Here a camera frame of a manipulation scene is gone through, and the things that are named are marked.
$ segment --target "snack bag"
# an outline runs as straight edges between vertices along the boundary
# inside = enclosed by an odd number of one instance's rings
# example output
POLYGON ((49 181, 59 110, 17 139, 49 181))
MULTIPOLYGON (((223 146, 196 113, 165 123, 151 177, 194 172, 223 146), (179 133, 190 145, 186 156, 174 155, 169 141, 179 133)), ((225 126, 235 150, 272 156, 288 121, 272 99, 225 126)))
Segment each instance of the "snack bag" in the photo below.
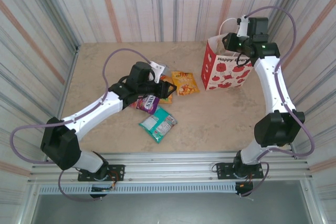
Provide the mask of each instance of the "snack bag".
POLYGON ((154 95, 149 95, 145 98, 139 98, 136 102, 133 102, 130 107, 138 110, 143 110, 151 115, 154 114, 158 107, 159 98, 154 95))
POLYGON ((180 71, 172 71, 174 85, 177 86, 177 95, 186 95, 199 92, 194 75, 180 71))
MULTIPOLYGON (((167 81, 167 82, 170 82, 171 84, 174 84, 173 83, 173 79, 169 76, 161 76, 160 77, 160 80, 162 81, 167 81)), ((159 100, 159 103, 168 103, 168 104, 172 104, 173 103, 173 94, 171 94, 168 98, 164 99, 160 99, 159 100)))
POLYGON ((160 106, 153 115, 139 123, 157 143, 160 143, 165 134, 176 124, 177 120, 160 106))

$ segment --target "beige countertop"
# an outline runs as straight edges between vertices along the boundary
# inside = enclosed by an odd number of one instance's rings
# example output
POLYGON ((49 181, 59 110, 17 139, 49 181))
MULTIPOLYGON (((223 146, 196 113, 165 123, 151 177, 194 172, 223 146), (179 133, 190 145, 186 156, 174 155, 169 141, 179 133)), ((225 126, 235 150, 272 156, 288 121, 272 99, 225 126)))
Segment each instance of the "beige countertop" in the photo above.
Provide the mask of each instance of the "beige countertop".
MULTIPOLYGON (((236 151, 253 139, 254 125, 265 115, 265 101, 253 71, 240 88, 205 91, 201 80, 205 42, 139 42, 84 44, 71 80, 63 117, 83 109, 104 93, 102 67, 107 56, 119 48, 137 50, 170 70, 192 72, 200 93, 173 95, 173 104, 161 104, 178 121, 157 144, 138 124, 149 114, 126 108, 92 129, 80 142, 84 150, 118 152, 236 151)), ((142 59, 119 52, 106 69, 109 86, 129 74, 142 59)))

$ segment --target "red gift bag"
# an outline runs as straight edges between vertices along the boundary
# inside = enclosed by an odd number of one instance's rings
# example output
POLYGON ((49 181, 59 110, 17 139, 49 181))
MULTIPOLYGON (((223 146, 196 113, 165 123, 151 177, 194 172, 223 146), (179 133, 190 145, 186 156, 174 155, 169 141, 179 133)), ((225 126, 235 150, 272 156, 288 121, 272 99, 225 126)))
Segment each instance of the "red gift bag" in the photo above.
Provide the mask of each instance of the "red gift bag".
MULTIPOLYGON (((225 55, 217 55, 218 43, 222 43, 226 34, 208 39, 202 67, 202 80, 205 90, 218 88, 240 87, 246 81, 253 67, 249 63, 237 66, 237 53, 225 51, 225 55)), ((248 57, 241 55, 239 64, 243 64, 248 57)))

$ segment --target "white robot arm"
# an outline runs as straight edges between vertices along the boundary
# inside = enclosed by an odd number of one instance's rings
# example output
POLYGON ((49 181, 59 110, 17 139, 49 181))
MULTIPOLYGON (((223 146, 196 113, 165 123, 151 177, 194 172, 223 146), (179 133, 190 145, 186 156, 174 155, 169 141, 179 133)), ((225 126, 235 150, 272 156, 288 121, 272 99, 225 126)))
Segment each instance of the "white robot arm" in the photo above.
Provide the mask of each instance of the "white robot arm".
POLYGON ((150 64, 137 62, 128 76, 113 84, 108 93, 97 101, 62 120, 50 119, 48 123, 72 122, 59 127, 46 128, 41 143, 42 151, 63 170, 74 167, 88 171, 89 175, 96 180, 105 178, 108 163, 97 153, 81 151, 78 142, 92 128, 109 116, 125 109, 138 97, 155 95, 159 98, 167 98, 176 90, 176 86, 160 80, 164 69, 164 66, 153 61, 150 64), (98 104, 95 110, 88 113, 98 104), (86 113, 88 114, 76 120, 79 115, 86 113))
MULTIPOLYGON (((292 143, 300 130, 299 123, 284 105, 288 106, 300 122, 303 123, 305 117, 303 112, 296 111, 291 102, 280 67, 276 74, 285 102, 279 94, 275 71, 280 61, 280 53, 276 43, 268 42, 268 18, 242 16, 237 19, 237 24, 238 33, 229 33, 223 38, 223 44, 226 50, 246 55, 249 59, 244 64, 251 61, 254 66, 263 88, 266 116, 255 125, 255 138, 237 153, 233 163, 216 164, 217 175, 219 179, 246 178, 252 175, 253 178, 263 178, 260 159, 269 149, 274 150, 292 143)), ((251 189, 244 186, 241 188, 245 191, 251 189)))

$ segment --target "gift bag handle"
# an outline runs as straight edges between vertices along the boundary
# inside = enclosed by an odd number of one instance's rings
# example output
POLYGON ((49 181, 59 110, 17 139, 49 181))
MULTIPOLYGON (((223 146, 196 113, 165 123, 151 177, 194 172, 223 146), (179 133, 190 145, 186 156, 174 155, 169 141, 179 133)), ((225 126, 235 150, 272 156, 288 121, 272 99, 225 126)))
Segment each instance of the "gift bag handle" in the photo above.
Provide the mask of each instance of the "gift bag handle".
POLYGON ((219 27, 218 35, 221 35, 221 30, 222 30, 222 27, 223 27, 223 25, 225 24, 225 22, 227 22, 227 21, 229 21, 229 20, 232 20, 232 19, 237 20, 236 18, 228 18, 228 19, 226 19, 226 20, 223 21, 223 23, 222 23, 222 24, 220 25, 220 27, 219 27))

